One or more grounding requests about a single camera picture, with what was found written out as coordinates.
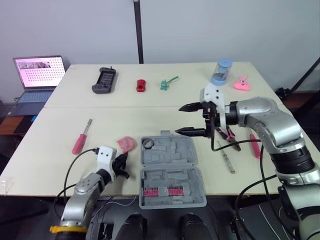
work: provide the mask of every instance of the small screwdriver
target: small screwdriver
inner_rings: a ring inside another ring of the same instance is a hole
[[[248,132],[249,132],[249,138],[251,140],[256,140],[256,137],[255,135],[253,134],[251,128],[248,128]],[[251,142],[251,146],[252,146],[252,149],[254,151],[254,155],[257,159],[260,159],[260,155],[261,155],[261,152],[260,152],[260,148],[259,148],[259,145],[256,141],[252,141]]]
[[[235,174],[236,171],[235,171],[234,167],[232,166],[229,157],[227,156],[227,154],[225,153],[225,151],[223,149],[221,149],[221,151],[222,151],[222,157],[223,157],[224,161],[226,162],[226,164],[228,165],[230,173]]]
[[[91,123],[92,123],[92,119],[90,118],[88,123],[86,124],[86,127],[85,127],[83,134],[80,134],[78,140],[76,141],[76,143],[72,149],[72,154],[78,155],[79,153],[81,153],[82,148],[85,145],[86,138],[87,138],[87,132],[88,132],[88,129],[89,129]]]

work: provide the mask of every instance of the laptop keyboard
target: laptop keyboard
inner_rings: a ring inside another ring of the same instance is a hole
[[[19,103],[45,103],[52,91],[25,92],[19,99]]]

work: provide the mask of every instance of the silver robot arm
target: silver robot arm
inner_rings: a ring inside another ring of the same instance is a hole
[[[190,137],[211,138],[214,129],[239,125],[253,129],[275,165],[282,186],[278,188],[284,209],[299,220],[302,240],[320,238],[320,169],[312,160],[298,122],[278,109],[274,100],[255,97],[224,104],[223,94],[209,83],[200,94],[200,102],[179,110],[203,110],[206,128],[184,127],[176,132]]]
[[[94,206],[108,183],[117,176],[129,178],[124,171],[128,153],[115,158],[117,151],[101,146],[97,153],[96,173],[91,173],[74,186],[74,193],[65,205],[59,226],[50,231],[56,240],[85,240]]]

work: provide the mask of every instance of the pliers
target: pliers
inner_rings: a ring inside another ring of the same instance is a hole
[[[236,135],[231,131],[231,129],[230,129],[230,127],[229,127],[228,125],[226,126],[226,130],[227,130],[228,135],[225,134],[225,133],[221,130],[220,127],[216,127],[215,130],[216,130],[216,131],[221,135],[221,137],[222,137],[224,140],[226,140],[227,142],[229,142],[229,143],[231,143],[231,144],[233,144],[233,143],[236,142],[236,139],[235,139]],[[233,145],[232,147],[233,147],[235,150],[237,150],[238,152],[241,151],[241,148],[240,148],[239,144],[235,144],[235,145]]]

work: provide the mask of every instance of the red toy car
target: red toy car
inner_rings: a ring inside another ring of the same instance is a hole
[[[143,79],[139,79],[136,85],[137,92],[144,92],[146,90],[146,81]]]

